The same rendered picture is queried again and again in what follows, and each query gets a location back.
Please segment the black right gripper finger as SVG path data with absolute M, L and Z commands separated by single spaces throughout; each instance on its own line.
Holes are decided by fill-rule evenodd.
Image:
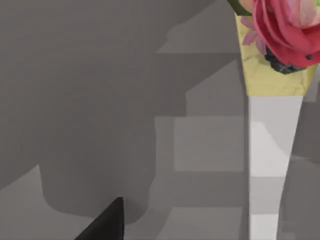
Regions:
M 117 197 L 74 240 L 124 240 L 124 199 Z

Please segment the pink flower bouquet white-yellow wrap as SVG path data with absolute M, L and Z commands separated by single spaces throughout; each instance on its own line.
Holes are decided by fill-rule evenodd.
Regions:
M 298 119 L 320 76 L 320 0 L 227 0 L 248 96 L 248 240 L 277 240 Z

